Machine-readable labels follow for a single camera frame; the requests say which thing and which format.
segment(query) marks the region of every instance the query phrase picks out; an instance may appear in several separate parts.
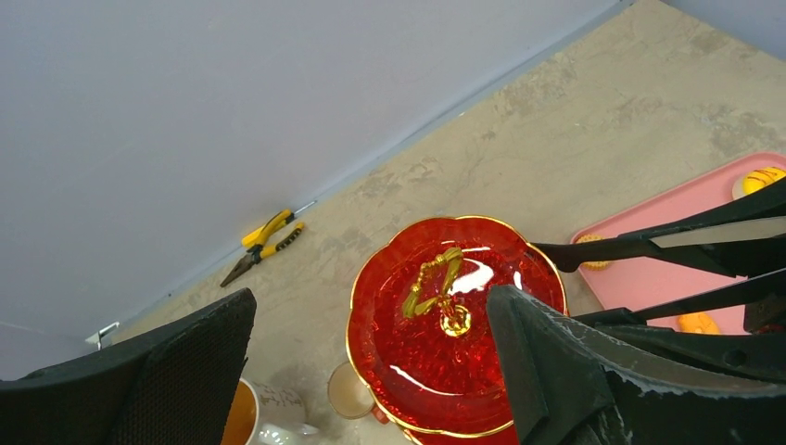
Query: table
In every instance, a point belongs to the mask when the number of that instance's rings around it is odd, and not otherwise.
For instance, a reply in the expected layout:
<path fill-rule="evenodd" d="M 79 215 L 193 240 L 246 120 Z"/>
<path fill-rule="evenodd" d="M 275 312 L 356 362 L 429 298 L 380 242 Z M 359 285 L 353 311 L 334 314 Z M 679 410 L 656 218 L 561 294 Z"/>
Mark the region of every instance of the table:
<path fill-rule="evenodd" d="M 321 443 L 406 443 L 325 395 L 347 358 L 349 291 L 408 224 L 484 214 L 532 241 L 575 231 L 739 156 L 786 152 L 786 65 L 656 0 L 641 0 L 303 215 L 286 252 L 226 289 L 228 265 L 126 327 L 132 337 L 241 287 L 259 307 L 245 375 L 297 390 Z M 573 314 L 600 309 L 564 276 Z"/>

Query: yellow pastry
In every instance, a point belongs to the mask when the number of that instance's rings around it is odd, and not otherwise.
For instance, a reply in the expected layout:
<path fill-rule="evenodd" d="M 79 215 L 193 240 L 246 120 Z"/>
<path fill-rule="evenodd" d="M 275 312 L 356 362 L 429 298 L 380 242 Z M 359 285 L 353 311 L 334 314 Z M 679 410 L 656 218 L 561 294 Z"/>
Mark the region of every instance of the yellow pastry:
<path fill-rule="evenodd" d="M 680 315 L 678 318 L 679 330 L 692 334 L 720 334 L 720 329 L 712 317 L 705 312 L 694 312 Z"/>
<path fill-rule="evenodd" d="M 605 238 L 600 236 L 600 235 L 586 234 L 586 235 L 580 236 L 576 240 L 576 243 L 577 244 L 578 243 L 589 243 L 589 242 L 592 242 L 592 241 L 600 241 L 602 239 L 605 239 Z M 609 265 L 611 263 L 612 263 L 611 261 L 587 261 L 587 262 L 582 262 L 581 263 L 581 267 L 590 269 L 591 271 L 602 271 L 603 269 L 609 267 Z"/>
<path fill-rule="evenodd" d="M 775 183 L 786 177 L 786 171 L 778 167 L 765 167 L 756 169 L 734 183 L 731 187 L 731 196 L 734 199 L 748 196 L 758 192 L 762 188 Z"/>

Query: beige tabletop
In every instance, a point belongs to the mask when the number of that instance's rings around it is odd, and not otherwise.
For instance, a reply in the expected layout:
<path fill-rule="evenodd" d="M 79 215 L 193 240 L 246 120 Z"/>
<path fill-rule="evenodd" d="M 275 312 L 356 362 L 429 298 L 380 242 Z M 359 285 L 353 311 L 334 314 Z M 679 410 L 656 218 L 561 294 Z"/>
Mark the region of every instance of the beige tabletop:
<path fill-rule="evenodd" d="M 227 266 L 117 338 L 248 287 L 259 307 L 244 375 L 298 391 L 320 443 L 406 443 L 393 425 L 337 417 L 325 394 L 372 253 L 434 215 L 484 214 L 532 241 L 566 242 L 732 159 L 786 153 L 784 104 L 783 62 L 641 0 L 307 211 L 287 251 L 221 289 Z M 573 314 L 600 309 L 579 276 L 564 281 Z"/>

